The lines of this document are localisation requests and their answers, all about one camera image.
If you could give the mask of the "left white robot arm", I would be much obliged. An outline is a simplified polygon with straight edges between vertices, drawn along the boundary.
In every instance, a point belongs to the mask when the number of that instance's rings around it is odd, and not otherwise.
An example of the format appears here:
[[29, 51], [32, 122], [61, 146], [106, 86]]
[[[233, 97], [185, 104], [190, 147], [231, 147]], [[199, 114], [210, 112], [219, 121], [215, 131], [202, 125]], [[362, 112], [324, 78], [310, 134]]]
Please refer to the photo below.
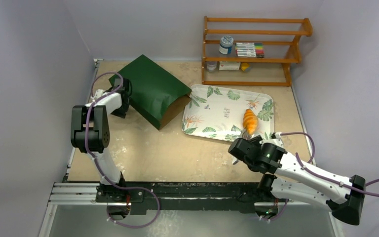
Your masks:
[[121, 171], [114, 164], [108, 150], [110, 129], [108, 116], [124, 118], [130, 105], [132, 85], [130, 80], [115, 78], [108, 90], [98, 89], [91, 102], [72, 108], [71, 144], [87, 154], [100, 176], [97, 197], [112, 198], [121, 202], [129, 197]]

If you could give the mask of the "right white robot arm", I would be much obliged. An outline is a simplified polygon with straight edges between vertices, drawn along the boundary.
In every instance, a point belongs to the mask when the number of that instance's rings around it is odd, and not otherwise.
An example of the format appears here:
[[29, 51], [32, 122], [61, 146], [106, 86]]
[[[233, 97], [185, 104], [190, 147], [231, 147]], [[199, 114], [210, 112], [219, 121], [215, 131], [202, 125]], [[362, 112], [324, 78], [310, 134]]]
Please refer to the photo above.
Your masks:
[[293, 199], [322, 207], [338, 220], [358, 226], [364, 204], [365, 179], [336, 175], [288, 152], [281, 132], [268, 139], [237, 138], [228, 152], [253, 172], [263, 174], [257, 188], [260, 199]]

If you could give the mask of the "orange fake croissant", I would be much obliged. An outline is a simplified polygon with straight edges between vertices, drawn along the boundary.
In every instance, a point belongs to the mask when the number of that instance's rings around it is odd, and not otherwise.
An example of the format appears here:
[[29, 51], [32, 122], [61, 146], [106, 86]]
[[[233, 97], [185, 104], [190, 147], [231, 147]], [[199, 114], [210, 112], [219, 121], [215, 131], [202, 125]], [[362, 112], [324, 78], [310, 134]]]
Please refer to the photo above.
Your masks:
[[242, 125], [249, 135], [253, 135], [257, 131], [259, 127], [258, 117], [251, 109], [245, 110]]

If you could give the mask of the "metal tongs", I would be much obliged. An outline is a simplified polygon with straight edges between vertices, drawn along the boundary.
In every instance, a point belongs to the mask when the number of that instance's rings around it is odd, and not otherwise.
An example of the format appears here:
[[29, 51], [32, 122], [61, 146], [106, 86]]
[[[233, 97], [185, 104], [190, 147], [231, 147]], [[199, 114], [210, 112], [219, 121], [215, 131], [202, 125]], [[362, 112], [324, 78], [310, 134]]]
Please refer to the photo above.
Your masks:
[[236, 140], [231, 145], [233, 156], [232, 165], [236, 165], [239, 163], [240, 159], [243, 158], [243, 155], [247, 150], [247, 141], [252, 138], [252, 135], [247, 131], [247, 129], [243, 129], [241, 134], [238, 136]]

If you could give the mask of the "green paper bag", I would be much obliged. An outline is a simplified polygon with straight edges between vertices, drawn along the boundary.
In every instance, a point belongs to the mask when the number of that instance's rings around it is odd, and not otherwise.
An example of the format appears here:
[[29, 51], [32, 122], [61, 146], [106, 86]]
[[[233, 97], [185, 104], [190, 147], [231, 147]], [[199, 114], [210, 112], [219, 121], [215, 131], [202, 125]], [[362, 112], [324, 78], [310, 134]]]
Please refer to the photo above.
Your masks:
[[130, 105], [157, 130], [164, 128], [191, 101], [191, 89], [145, 55], [118, 73], [131, 82]]

